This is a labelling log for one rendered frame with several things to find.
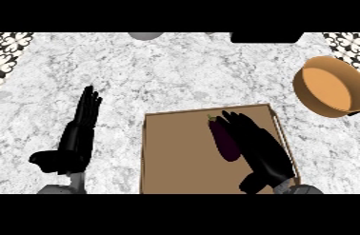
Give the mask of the dark purple eggplant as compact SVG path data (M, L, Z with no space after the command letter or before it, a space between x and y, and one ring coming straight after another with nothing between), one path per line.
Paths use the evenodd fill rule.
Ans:
M214 137L216 146L223 158L229 162L235 162L241 157L241 150L226 131L226 128L220 124L217 118L213 116L209 116L209 127Z

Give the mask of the brown wooden tray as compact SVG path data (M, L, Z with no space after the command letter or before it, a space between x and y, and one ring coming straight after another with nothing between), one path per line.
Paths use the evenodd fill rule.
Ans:
M244 159L219 152L209 118L223 112L248 115L288 145L279 116L268 104L148 113L142 130L141 188L144 194L238 194L253 172Z

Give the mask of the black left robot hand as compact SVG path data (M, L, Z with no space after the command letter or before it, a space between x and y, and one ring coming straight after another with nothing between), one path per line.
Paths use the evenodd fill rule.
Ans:
M30 163L36 164L45 173L57 172L64 175L86 170L92 159L102 100L99 92L88 86L80 96L76 118L67 124L58 149L39 151L30 156Z

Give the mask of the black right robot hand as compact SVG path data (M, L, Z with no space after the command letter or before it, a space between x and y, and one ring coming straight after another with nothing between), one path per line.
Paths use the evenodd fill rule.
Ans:
M225 127L254 171L244 179L240 189L247 194L257 194L266 186L276 188L296 176L293 162L276 138L244 113L225 110L217 122Z

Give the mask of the grey round object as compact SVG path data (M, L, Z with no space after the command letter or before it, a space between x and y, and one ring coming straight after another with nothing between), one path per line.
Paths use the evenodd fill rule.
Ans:
M130 36L141 41L157 39L163 35L161 32L130 32Z

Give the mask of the black appliance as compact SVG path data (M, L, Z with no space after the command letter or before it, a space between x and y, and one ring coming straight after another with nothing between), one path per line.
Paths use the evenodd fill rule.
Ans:
M272 44L296 43L303 36L303 32L234 32L231 34L232 43Z

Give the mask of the orange copper pot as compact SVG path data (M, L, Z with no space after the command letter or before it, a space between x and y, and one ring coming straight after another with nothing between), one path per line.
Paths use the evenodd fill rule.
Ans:
M293 87L316 114L338 118L360 113L360 72L343 60L313 57L294 75Z

